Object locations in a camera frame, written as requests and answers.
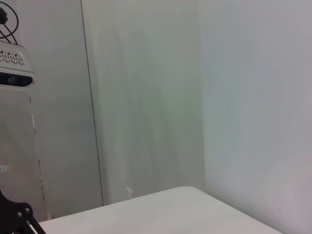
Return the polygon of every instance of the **white wall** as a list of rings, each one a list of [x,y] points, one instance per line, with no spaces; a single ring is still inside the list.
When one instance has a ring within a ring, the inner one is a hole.
[[[46,210],[53,218],[102,206],[80,0],[20,0]]]
[[[200,9],[208,193],[284,234],[310,234],[312,1]]]
[[[204,189],[198,2],[82,6],[106,202]]]

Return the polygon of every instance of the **black metal bracket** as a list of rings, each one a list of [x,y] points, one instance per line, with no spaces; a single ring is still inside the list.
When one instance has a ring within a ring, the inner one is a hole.
[[[7,199],[0,190],[0,234],[46,234],[33,217],[28,203],[17,203]]]

